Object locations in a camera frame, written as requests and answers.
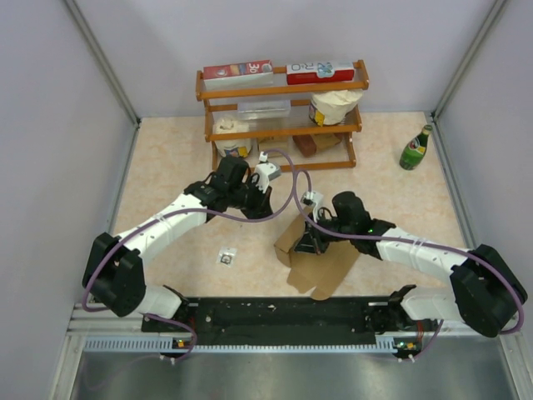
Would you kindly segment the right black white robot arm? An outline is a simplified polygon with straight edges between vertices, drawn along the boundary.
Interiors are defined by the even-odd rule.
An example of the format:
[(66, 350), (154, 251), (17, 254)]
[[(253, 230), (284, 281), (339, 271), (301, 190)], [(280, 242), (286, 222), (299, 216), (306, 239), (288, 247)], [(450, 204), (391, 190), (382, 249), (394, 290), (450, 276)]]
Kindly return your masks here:
[(302, 214), (305, 228), (296, 251), (321, 255), (331, 243), (347, 241), (361, 254), (405, 265), (442, 283), (394, 292), (388, 317), (395, 328), (406, 330), (426, 319), (450, 320), (489, 338), (521, 328), (527, 292), (493, 247), (463, 249), (417, 237), (371, 217), (353, 192), (338, 193), (332, 212), (322, 203), (318, 192), (302, 196), (298, 206), (310, 209)]

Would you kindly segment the small plastic bag packet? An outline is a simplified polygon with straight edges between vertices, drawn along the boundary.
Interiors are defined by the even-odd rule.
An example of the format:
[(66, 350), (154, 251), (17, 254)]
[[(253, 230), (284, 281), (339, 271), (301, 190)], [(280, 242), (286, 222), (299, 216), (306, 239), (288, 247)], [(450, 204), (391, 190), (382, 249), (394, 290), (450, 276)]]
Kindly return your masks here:
[(217, 256), (217, 262), (230, 267), (234, 263), (237, 249), (233, 247), (222, 247)]

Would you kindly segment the brown cardboard box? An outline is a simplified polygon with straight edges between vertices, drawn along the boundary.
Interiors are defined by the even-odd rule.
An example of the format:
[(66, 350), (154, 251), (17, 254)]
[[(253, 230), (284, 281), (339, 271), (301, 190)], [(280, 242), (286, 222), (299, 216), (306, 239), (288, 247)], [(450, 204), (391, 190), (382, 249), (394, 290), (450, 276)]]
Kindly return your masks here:
[(305, 228), (304, 217), (298, 215), (274, 243), (279, 262), (289, 268), (286, 282), (299, 293), (311, 291), (313, 300), (330, 298), (360, 257), (349, 242), (333, 242), (322, 255), (296, 252), (296, 243)]

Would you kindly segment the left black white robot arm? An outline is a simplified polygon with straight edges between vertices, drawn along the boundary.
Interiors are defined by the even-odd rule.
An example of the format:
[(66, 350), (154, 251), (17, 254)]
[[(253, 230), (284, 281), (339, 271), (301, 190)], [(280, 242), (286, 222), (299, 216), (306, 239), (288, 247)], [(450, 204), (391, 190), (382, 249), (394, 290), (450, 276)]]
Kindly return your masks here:
[(281, 169), (267, 156), (250, 168), (238, 157), (223, 158), (205, 179), (188, 185), (167, 207), (116, 236), (104, 232), (93, 241), (82, 285), (118, 317), (132, 313), (157, 315), (171, 330), (188, 323), (188, 310), (175, 290), (149, 286), (144, 268), (179, 237), (235, 208), (249, 220), (268, 218), (270, 183)]

